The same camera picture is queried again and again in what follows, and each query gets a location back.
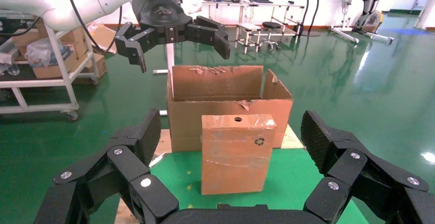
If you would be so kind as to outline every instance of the white metal cart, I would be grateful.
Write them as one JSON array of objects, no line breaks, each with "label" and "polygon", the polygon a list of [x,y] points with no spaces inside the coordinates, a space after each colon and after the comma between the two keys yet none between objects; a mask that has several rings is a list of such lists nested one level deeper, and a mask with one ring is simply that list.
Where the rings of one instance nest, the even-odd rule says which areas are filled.
[{"label": "white metal cart", "polygon": [[[27,112],[37,112],[37,111],[60,111],[62,113],[66,113],[68,115],[68,119],[70,121],[75,121],[78,119],[78,103],[75,98],[74,90],[72,89],[71,83],[76,78],[91,78],[94,84],[98,84],[98,68],[96,65],[94,52],[92,50],[91,41],[88,35],[85,34],[85,41],[88,47],[87,56],[85,60],[79,65],[79,67],[74,71],[68,73],[64,60],[62,58],[62,54],[57,47],[57,39],[61,38],[68,32],[57,32],[54,33],[53,29],[48,27],[45,24],[47,29],[48,36],[50,38],[50,42],[53,46],[54,55],[56,56],[57,64],[62,73],[62,78],[59,79],[35,79],[35,80],[14,80],[14,81],[3,81],[0,82],[0,89],[2,88],[11,88],[12,92],[15,95],[16,100],[19,103],[19,106],[6,106],[0,107],[0,114],[13,114],[13,113],[27,113]],[[89,61],[92,61],[93,73],[81,73],[83,68],[87,65]],[[66,87],[68,96],[70,99],[70,103],[66,104],[49,104],[49,105],[27,105],[20,88],[28,88],[28,87],[58,87],[63,86]]]}]

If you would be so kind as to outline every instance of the brown box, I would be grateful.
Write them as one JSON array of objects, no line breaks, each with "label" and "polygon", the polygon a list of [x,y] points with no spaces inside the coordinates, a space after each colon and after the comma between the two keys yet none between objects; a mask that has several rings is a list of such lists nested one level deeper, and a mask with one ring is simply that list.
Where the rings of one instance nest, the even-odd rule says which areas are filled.
[{"label": "brown box", "polygon": [[86,42],[84,39],[79,39],[76,42],[62,42],[62,45],[67,45],[70,47],[71,51],[74,51],[77,55],[77,59],[80,59],[88,51]]},{"label": "brown box", "polygon": [[262,191],[275,130],[271,115],[203,115],[201,194]]},{"label": "brown box", "polygon": [[[70,71],[77,63],[77,57],[75,55],[75,52],[71,52],[71,55],[67,59],[65,59],[64,63],[67,71]],[[36,78],[40,79],[56,78],[62,76],[59,66],[33,68],[33,72],[35,73]]]},{"label": "brown box", "polygon": [[[96,65],[98,67],[98,74],[99,74],[98,79],[99,79],[107,72],[106,59],[104,58],[103,55],[96,54],[96,53],[94,53],[94,55],[95,55]],[[92,73],[92,72],[94,72],[94,68],[92,66],[92,61],[89,61],[88,64],[82,70],[82,73]],[[73,81],[73,84],[92,84],[92,81],[89,78],[77,78]]]},{"label": "brown box", "polygon": [[[47,29],[45,28],[45,24],[42,19],[39,19],[39,21],[36,23],[36,29],[38,31],[39,38],[48,38]],[[60,40],[62,42],[78,42],[84,37],[85,32],[82,27],[79,27],[62,36]]]},{"label": "brown box", "polygon": [[[97,21],[89,23],[88,30],[91,36],[94,38],[95,42],[103,51],[107,50],[116,35],[116,31],[104,26],[104,24]],[[116,45],[113,44],[108,52],[116,54]]]},{"label": "brown box", "polygon": [[[25,29],[18,29],[15,33],[24,32]],[[12,41],[16,47],[26,47],[27,45],[40,39],[38,31],[36,29],[30,29],[29,32],[12,37]]]},{"label": "brown box", "polygon": [[202,115],[270,114],[276,123],[273,147],[281,147],[293,99],[271,70],[262,96],[263,66],[175,66],[171,75],[166,98],[173,152],[201,150]]}]

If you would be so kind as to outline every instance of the caster wheel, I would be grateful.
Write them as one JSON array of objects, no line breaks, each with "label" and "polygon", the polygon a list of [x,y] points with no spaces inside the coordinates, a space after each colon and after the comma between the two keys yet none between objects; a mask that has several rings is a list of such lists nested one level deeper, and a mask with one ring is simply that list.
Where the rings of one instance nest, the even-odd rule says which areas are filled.
[{"label": "caster wheel", "polygon": [[92,77],[91,81],[93,85],[98,85],[98,78]]},{"label": "caster wheel", "polygon": [[77,111],[69,112],[69,113],[67,113],[67,116],[68,116],[68,120],[69,121],[76,121],[76,120],[78,120],[78,112]]}]

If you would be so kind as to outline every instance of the table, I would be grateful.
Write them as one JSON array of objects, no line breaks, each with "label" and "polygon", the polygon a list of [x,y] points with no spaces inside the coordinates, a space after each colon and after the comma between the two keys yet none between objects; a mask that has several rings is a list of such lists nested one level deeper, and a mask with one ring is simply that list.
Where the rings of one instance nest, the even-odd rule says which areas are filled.
[{"label": "table", "polygon": [[[282,148],[274,149],[264,190],[257,193],[201,195],[201,152],[177,152],[167,156],[151,169],[160,181],[180,201],[180,209],[215,209],[219,203],[232,206],[267,204],[270,209],[301,210],[304,202],[323,177],[308,152],[287,126]],[[169,152],[169,130],[162,130],[156,153]],[[120,202],[115,224],[138,223]],[[368,222],[351,200],[338,223],[367,224]]]},{"label": "table", "polygon": [[[275,3],[272,3],[272,4],[267,4],[267,3],[256,3],[256,2],[248,2],[248,3],[246,3],[246,2],[240,2],[240,3],[233,3],[233,2],[212,2],[212,1],[203,1],[202,2],[202,5],[203,6],[208,6],[208,18],[209,19],[213,19],[212,17],[211,17],[211,15],[210,15],[210,9],[211,9],[211,6],[215,6],[216,7],[216,10],[219,8],[219,6],[239,6],[240,7],[240,11],[239,11],[239,23],[242,23],[242,20],[243,20],[243,8],[244,7],[250,7],[250,15],[251,15],[251,17],[250,17],[250,19],[249,19],[249,22],[250,23],[252,23],[252,18],[253,18],[253,16],[252,16],[252,13],[253,13],[253,10],[254,10],[254,8],[255,7],[272,7],[273,8],[273,11],[272,11],[272,16],[271,16],[271,18],[270,18],[270,21],[272,22],[272,21],[276,21],[276,22],[278,22],[279,24],[281,24],[281,25],[283,25],[283,27],[282,27],[282,31],[280,32],[280,33],[273,33],[272,35],[276,35],[276,36],[298,36],[298,34],[299,34],[299,30],[300,30],[300,26],[296,23],[296,21],[294,21],[293,20],[293,16],[290,18],[290,20],[289,21],[291,21],[292,23],[295,23],[295,25],[298,25],[298,29],[297,29],[297,32],[295,32],[295,31],[293,31],[293,30],[290,30],[290,29],[287,29],[287,32],[286,32],[286,26],[287,25],[289,25],[286,21],[287,21],[287,13],[288,13],[288,10],[290,9],[290,8],[296,8],[296,9],[300,9],[301,10],[301,16],[300,16],[300,18],[302,18],[302,16],[303,16],[303,13],[304,13],[304,9],[305,9],[305,6],[301,6],[301,5],[292,5],[292,4],[289,4],[289,3],[283,3],[283,4],[275,4]],[[275,8],[285,8],[286,9],[286,11],[285,11],[285,14],[284,14],[284,19],[281,21],[281,20],[279,20],[279,19],[277,19],[276,17],[274,17],[274,13],[275,13]]]}]

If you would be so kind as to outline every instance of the robotic hand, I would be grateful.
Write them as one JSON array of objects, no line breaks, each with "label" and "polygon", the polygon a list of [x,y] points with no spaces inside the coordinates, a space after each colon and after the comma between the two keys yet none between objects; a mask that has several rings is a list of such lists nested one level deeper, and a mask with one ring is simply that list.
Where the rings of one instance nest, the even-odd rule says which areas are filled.
[{"label": "robotic hand", "polygon": [[124,24],[115,36],[118,54],[128,57],[130,64],[146,71],[144,53],[156,45],[192,41],[214,46],[222,58],[228,59],[230,45],[224,25],[198,16],[187,16],[174,0],[132,0],[139,28]]}]

